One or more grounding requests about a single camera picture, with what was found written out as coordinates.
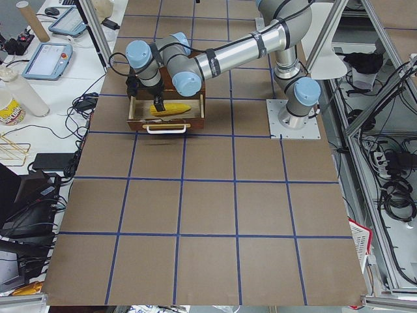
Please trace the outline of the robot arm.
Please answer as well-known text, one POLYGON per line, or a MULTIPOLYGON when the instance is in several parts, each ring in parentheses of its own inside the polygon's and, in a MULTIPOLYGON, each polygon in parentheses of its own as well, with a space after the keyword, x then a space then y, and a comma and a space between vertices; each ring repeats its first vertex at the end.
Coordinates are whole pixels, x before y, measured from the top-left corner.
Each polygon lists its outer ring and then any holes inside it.
POLYGON ((144 90, 154 97, 156 107, 163 109, 161 68, 167 70, 180 96, 191 97, 201 90, 205 81, 271 52, 277 54, 278 83, 297 77, 301 68, 295 46, 311 26, 312 4, 312 1, 257 1, 264 28, 223 46, 206 49, 195 57, 182 32, 152 43, 134 40, 125 51, 130 66, 126 94, 136 97, 139 90, 144 90))

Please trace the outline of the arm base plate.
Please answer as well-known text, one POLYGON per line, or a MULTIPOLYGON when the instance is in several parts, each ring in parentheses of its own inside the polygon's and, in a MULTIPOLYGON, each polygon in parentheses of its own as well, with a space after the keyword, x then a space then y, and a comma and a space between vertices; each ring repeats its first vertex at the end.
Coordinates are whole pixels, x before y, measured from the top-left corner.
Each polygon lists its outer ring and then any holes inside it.
POLYGON ((267 99, 266 110, 270 137, 276 140, 320 140, 321 135, 312 106, 304 117, 292 116, 287 111, 287 100, 267 99))

